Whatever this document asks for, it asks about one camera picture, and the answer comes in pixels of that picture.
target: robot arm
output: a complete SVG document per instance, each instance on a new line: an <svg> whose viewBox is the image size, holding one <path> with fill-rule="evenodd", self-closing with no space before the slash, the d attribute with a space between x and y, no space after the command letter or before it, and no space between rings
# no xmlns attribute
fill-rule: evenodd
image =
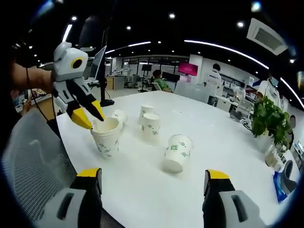
<svg viewBox="0 0 304 228"><path fill-rule="evenodd" d="M54 52L52 71L53 95L62 112L67 112L74 123L91 129L92 125L81 106L100 121L104 120L104 115L82 77L87 60L87 53L73 48L71 43L62 42L58 45Z"/></svg>

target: potted plant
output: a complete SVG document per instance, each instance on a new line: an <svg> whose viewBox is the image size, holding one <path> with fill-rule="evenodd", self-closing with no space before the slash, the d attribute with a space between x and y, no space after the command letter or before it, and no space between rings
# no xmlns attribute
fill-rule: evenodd
<svg viewBox="0 0 304 228"><path fill-rule="evenodd" d="M284 112L267 96L254 104L252 116L252 134L259 138L262 152L267 152L270 146L282 147L284 144L289 148L289 140L286 135L290 130L289 114Z"/></svg>

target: black ceiling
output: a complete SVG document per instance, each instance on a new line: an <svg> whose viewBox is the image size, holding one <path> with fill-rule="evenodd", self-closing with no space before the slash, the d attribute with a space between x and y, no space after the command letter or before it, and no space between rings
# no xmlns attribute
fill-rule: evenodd
<svg viewBox="0 0 304 228"><path fill-rule="evenodd" d="M241 51L266 64L274 72L275 77L278 79L283 77L300 97L304 97L304 92L299 91L296 86L296 72L304 66L304 44L300 35L304 24L301 16L303 1L262 1L263 10L258 13L251 12L250 0L62 0L63 3L49 0L47 2L54 3L54 7L42 13L41 6L44 2L31 3L31 7L35 9L32 16L36 15L36 20L28 26L22 38L33 48L26 50L26 54L20 51L19 53L22 54L18 55L19 61L24 65L38 65L52 61L53 51L61 42L68 23L73 24L73 27L67 41L72 42L73 45L78 44L85 20L92 14L98 14L102 19L96 31L102 31L105 26L109 26L107 50L138 42L152 42L147 45L122 48L109 53L108 57L119 54L122 57L172 55L172 50L175 55L189 56L199 51L203 57L231 64L254 75L258 71L259 74L256 76L261 79L267 77L266 69L245 57L216 47L185 43L184 40L215 43ZM169 13L174 13L175 19L169 19ZM72 21L72 16L77 16L77 21ZM294 64L289 62L289 59L294 58L289 51L275 56L246 38L252 17L276 30L289 45L295 47L297 56ZM238 28L238 21L243 21L245 26ZM127 30L126 26L131 26L132 29ZM101 45L101 37L100 42L95 40L92 43L96 49ZM288 99L293 100L293 105L299 107L295 97L284 85L280 85L279 90Z"/></svg>

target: ceiling light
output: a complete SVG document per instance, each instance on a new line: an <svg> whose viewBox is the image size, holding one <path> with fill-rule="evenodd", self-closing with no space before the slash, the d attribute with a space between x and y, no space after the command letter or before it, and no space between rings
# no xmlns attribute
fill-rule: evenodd
<svg viewBox="0 0 304 228"><path fill-rule="evenodd" d="M110 50L110 51L106 51L105 54L108 54L108 53L111 53L111 52L114 52L115 50Z"/></svg>
<svg viewBox="0 0 304 228"><path fill-rule="evenodd" d="M73 25L69 24L66 28L66 31L65 31L65 34L63 35L63 38L62 38L62 42L65 42L67 40L67 36L71 30Z"/></svg>
<svg viewBox="0 0 304 228"><path fill-rule="evenodd" d="M281 78L281 82L283 82L285 84L285 86L288 87L288 89L294 94L294 96L296 97L296 99L300 102L300 105L302 106L302 108L304 109L304 104L302 103L301 99L299 98L299 96L295 93L295 91L292 89L292 87L283 79Z"/></svg>
<svg viewBox="0 0 304 228"><path fill-rule="evenodd" d="M261 11L261 3L258 2L258 1L254 1L252 4L251 4L251 12L259 12Z"/></svg>
<svg viewBox="0 0 304 228"><path fill-rule="evenodd" d="M242 28L242 27L244 27L244 23L240 21L240 22L237 23L237 26L238 26L239 28Z"/></svg>
<svg viewBox="0 0 304 228"><path fill-rule="evenodd" d="M217 45L217 44L212 44L212 43L207 43L207 42L202 42L202 41L195 41L195 40L184 40L185 42L187 43L196 43L196 44L204 44L204 45L209 45L209 46L213 46L213 47L217 47L217 48L222 48L222 49L225 49L225 50L228 50L228 51L232 51L234 53L237 53L241 56L244 56L246 58L249 58L251 59L252 61L258 63L259 65L261 65L262 67L266 68L267 70L269 69L268 66L266 66L265 64L261 63L260 61L256 60L255 58L252 58L251 56L248 56L240 51L237 51L237 50L234 50L232 48L228 48L228 47L225 47L225 46L221 46L221 45Z"/></svg>
<svg viewBox="0 0 304 228"><path fill-rule="evenodd" d="M134 47L134 46L138 46L138 45L142 45L142 44L150 44L151 41L147 41L147 42L141 42L141 43L136 43L136 44L130 44L128 45L128 47Z"/></svg>

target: ceiling air conditioner vent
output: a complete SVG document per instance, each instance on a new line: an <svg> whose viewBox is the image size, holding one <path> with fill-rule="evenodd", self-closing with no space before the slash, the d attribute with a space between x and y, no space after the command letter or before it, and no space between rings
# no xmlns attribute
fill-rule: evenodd
<svg viewBox="0 0 304 228"><path fill-rule="evenodd" d="M277 32L255 18L251 19L247 38L271 51L276 56L288 48Z"/></svg>

